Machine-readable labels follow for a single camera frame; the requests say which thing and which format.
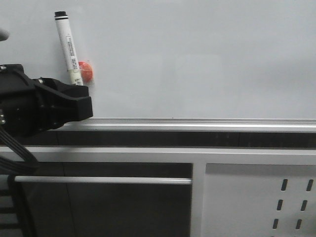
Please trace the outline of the grey robot arm link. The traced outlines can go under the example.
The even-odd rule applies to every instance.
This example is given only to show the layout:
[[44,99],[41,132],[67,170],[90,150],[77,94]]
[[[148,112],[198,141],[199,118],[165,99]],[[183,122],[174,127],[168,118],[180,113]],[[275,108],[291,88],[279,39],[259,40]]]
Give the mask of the grey robot arm link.
[[0,41],[6,41],[10,36],[10,32],[4,28],[0,28]]

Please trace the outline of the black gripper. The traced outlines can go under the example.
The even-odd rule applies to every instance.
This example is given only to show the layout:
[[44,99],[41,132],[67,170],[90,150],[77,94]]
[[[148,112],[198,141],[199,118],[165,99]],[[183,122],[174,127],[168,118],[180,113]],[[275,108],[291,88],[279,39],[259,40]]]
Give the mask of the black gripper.
[[31,79],[21,64],[0,66],[0,124],[11,136],[32,136],[93,116],[87,86]]

